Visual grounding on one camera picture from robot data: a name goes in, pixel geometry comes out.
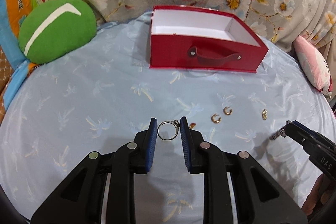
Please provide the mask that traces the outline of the person's right hand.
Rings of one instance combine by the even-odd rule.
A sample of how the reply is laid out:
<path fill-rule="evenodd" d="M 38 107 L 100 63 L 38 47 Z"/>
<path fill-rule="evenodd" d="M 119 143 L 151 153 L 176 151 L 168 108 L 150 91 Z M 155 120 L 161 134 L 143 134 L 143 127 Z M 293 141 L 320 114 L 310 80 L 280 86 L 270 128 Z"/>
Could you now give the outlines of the person's right hand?
<path fill-rule="evenodd" d="M 307 196 L 305 202 L 302 206 L 302 211 L 308 216 L 311 215 L 313 209 L 315 208 L 318 201 L 323 205 L 327 203 L 333 191 L 327 190 L 319 197 L 319 190 L 323 182 L 324 174 L 321 174 L 318 179 L 315 181 L 313 188 L 311 189 L 310 194 Z"/>

